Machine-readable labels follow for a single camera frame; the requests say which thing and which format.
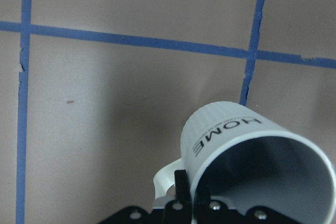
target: white mug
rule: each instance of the white mug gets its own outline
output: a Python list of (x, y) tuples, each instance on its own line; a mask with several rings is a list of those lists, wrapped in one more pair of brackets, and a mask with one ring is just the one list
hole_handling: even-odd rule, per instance
[(192, 202), (206, 179), (211, 194), (229, 198), (241, 214), (266, 206), (304, 224), (330, 224), (335, 212), (336, 177), (324, 152), (233, 102), (198, 109), (181, 134), (181, 158), (154, 176), (155, 198), (185, 169)]

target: blue tape line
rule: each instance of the blue tape line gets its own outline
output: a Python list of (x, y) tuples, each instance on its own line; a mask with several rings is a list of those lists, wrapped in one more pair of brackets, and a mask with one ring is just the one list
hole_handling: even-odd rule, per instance
[(242, 91), (240, 92), (240, 99), (239, 104), (246, 105), (247, 103), (247, 96), (249, 92), (249, 85), (252, 81), (252, 76), (254, 73), (254, 67), (256, 64), (255, 59), (247, 59), (245, 64), (245, 77), (243, 79)]
[(248, 99), (249, 85), (253, 78), (254, 67), (257, 58), (257, 49), (260, 39), (260, 25), (262, 20), (262, 11), (264, 7), (265, 0), (257, 0), (255, 12), (253, 16), (253, 24), (250, 36), (250, 43), (248, 47), (249, 56), (247, 57), (245, 64), (245, 77), (243, 79), (243, 85), (240, 92), (239, 103), (241, 105), (246, 105)]
[(16, 224), (25, 221), (25, 186), (26, 186), (26, 139), (27, 139), (27, 101), (30, 20), (32, 0), (22, 0), (20, 63), (23, 72), (19, 73), (18, 120), (17, 120), (17, 167), (16, 167)]
[(209, 55), (229, 56), (236, 58), (246, 58), (248, 52), (243, 49), (222, 47), (187, 41), (177, 41), (169, 39), (157, 39), (148, 37), (138, 37), (120, 34), (99, 33), (95, 31), (84, 31), (68, 28), (57, 28), (49, 26), (31, 25), (30, 32), (37, 35), (54, 36), (61, 38), (91, 40), (108, 42), (121, 45), (139, 46), (172, 49), (180, 51), (198, 52)]
[(21, 31), (21, 24), (20, 23), (15, 23), (15, 22), (0, 21), (0, 30), (1, 31), (20, 32)]
[(280, 52), (268, 52), (259, 50), (257, 51), (257, 59), (336, 69), (336, 60), (334, 59), (326, 59), (326, 58), (305, 59), (300, 55), (284, 54)]

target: mug rim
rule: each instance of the mug rim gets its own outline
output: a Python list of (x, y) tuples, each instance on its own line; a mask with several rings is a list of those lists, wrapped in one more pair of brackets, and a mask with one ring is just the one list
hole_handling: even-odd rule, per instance
[(326, 168), (328, 169), (329, 176), (331, 179), (331, 185), (332, 185), (332, 195), (331, 195), (331, 202), (330, 202), (330, 207), (327, 213), (327, 216), (325, 218), (324, 224), (331, 223), (333, 214), (336, 210), (336, 174), (333, 168), (332, 163), (326, 156), (326, 154), (323, 152), (323, 150), (318, 147), (315, 143), (312, 141), (308, 140), (307, 138), (300, 136), (296, 133), (290, 132), (290, 131), (285, 131), (285, 130), (263, 130), (263, 131), (254, 131), (250, 132), (247, 134), (240, 135), (238, 137), (235, 137), (228, 142), (224, 143), (220, 147), (218, 147), (209, 157), (205, 159), (205, 161), (202, 162), (201, 166), (198, 168), (196, 171), (193, 180), (190, 184), (190, 194), (192, 197), (192, 202), (195, 201), (195, 192), (198, 186), (198, 183), (200, 182), (199, 180), (201, 179), (203, 173), (205, 170), (209, 167), (209, 165), (220, 156), (221, 153), (224, 151), (228, 150), (229, 148), (245, 142), (249, 141), (252, 139), (260, 138), (260, 137), (285, 137), (297, 142), (300, 142), (304, 144), (305, 146), (309, 147), (312, 151), (314, 151), (323, 161), (325, 164)]

